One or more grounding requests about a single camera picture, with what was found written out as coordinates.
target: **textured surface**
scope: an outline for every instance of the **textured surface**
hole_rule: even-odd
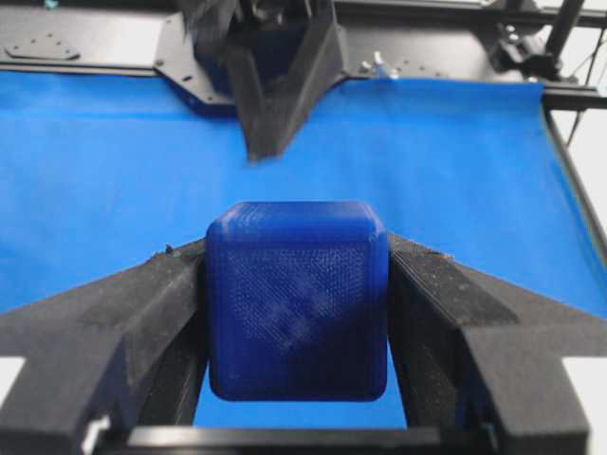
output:
[[[244,203],[207,232],[212,389],[372,400],[386,386],[388,239],[353,202]]]
[[[362,200],[385,227],[607,315],[607,277],[546,137],[541,87],[348,82],[285,156],[251,167],[234,116],[164,81],[0,73],[0,311],[185,244],[240,200]],[[213,427],[398,427],[394,370],[371,403],[239,403]]]

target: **blue cube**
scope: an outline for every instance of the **blue cube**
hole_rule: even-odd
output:
[[[241,203],[211,224],[206,245],[215,394],[383,394],[388,237],[369,205]]]

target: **blue backdrop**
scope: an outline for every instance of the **blue backdrop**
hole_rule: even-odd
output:
[[[539,84],[347,82],[281,159],[161,79],[0,73],[0,312],[204,235],[241,200],[369,202],[386,228],[607,316],[607,274],[546,135]],[[373,403],[246,403],[214,427],[401,427]]]

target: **white sticker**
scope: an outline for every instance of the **white sticker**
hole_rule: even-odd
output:
[[[25,364],[23,357],[0,357],[0,410]]]
[[[607,357],[565,357],[562,360],[590,424],[586,453],[607,453]]]

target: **bolt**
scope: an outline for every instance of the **bolt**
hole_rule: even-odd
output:
[[[361,73],[369,73],[369,72],[371,72],[372,68],[373,67],[371,66],[371,64],[369,62],[367,62],[366,60],[363,60],[360,63],[360,72]]]

